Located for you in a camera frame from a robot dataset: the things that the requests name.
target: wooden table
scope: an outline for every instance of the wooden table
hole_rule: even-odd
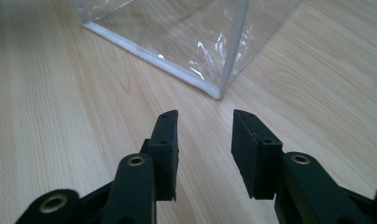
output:
[[[53,189],[114,178],[156,118],[179,110],[177,202],[159,223],[276,223],[230,154],[232,111],[341,186],[377,189],[377,0],[305,0],[222,101],[82,28],[71,0],[0,0],[0,223]]]

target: brass insert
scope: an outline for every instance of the brass insert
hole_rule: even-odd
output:
[[[40,204],[39,210],[41,213],[53,213],[58,209],[64,207],[67,203],[67,197],[63,194],[56,194],[49,196],[44,202]]]
[[[302,156],[302,155],[294,155],[291,157],[291,160],[293,160],[294,162],[298,163],[298,164],[302,164],[302,165],[307,165],[309,163],[311,163],[311,160],[308,159],[306,156]]]
[[[145,159],[143,157],[132,157],[128,160],[128,164],[130,166],[138,166],[145,163]]]

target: light wooden surface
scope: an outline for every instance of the light wooden surface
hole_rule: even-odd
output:
[[[177,202],[159,223],[276,223],[230,154],[232,110],[342,186],[377,189],[377,0],[306,0],[214,101],[82,28],[73,1],[0,0],[0,223],[53,189],[114,178],[157,116],[179,110]]]

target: wood grain surface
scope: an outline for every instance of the wood grain surface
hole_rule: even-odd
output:
[[[305,0],[222,101],[81,27],[71,0],[0,0],[0,223],[53,189],[84,196],[111,181],[172,109],[177,201],[158,203],[158,222],[277,223],[230,154],[235,108],[372,198],[377,0]]]

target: transparent plastic bag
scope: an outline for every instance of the transparent plastic bag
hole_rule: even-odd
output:
[[[83,25],[221,99],[300,0],[75,0]]]

